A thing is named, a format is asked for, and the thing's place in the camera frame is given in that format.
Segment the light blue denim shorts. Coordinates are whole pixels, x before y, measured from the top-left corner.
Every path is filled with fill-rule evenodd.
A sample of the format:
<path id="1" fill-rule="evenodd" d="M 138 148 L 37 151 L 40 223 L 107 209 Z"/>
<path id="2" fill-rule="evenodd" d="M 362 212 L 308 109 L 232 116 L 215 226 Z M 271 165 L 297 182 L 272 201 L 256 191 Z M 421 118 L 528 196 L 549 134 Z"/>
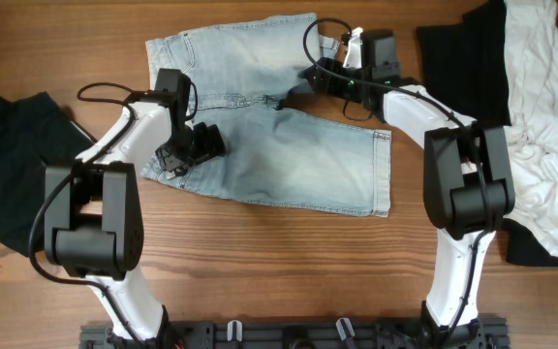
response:
<path id="1" fill-rule="evenodd" d="M 149 75 L 186 74 L 198 89 L 196 121 L 216 125 L 227 154 L 167 177 L 157 159 L 145 178 L 238 202 L 385 217 L 390 210 L 386 130 L 329 121 L 284 102 L 305 54 L 332 57 L 313 13 L 210 25 L 146 42 Z"/>

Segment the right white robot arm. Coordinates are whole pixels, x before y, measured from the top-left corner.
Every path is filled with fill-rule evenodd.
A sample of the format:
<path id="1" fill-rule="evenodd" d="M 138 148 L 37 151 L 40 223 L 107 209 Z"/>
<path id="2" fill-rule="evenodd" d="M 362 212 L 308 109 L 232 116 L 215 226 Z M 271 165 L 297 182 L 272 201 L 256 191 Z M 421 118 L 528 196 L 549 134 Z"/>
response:
<path id="1" fill-rule="evenodd" d="M 305 54 L 300 73 L 317 93 L 362 105 L 423 150 L 423 202 L 437 230 L 432 287 L 421 335 L 431 344 L 478 335 L 477 293 L 489 244 L 512 211 L 512 170 L 502 127 L 455 113 L 412 78 L 399 75 L 389 31 L 343 34 L 343 61 Z"/>

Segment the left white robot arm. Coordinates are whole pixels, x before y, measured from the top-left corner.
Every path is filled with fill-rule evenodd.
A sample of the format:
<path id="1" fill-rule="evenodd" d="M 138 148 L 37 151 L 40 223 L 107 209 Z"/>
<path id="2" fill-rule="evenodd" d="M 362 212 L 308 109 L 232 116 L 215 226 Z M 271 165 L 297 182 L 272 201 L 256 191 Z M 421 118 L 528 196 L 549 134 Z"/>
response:
<path id="1" fill-rule="evenodd" d="M 46 169 L 46 197 L 33 222 L 29 259 L 42 277 L 90 288 L 112 322 L 103 346 L 181 348 L 140 270 L 144 241 L 137 176 L 151 157 L 184 176 L 225 155 L 217 126 L 192 122 L 196 86 L 176 69 L 152 90 L 129 90 L 122 114 L 74 163 Z"/>

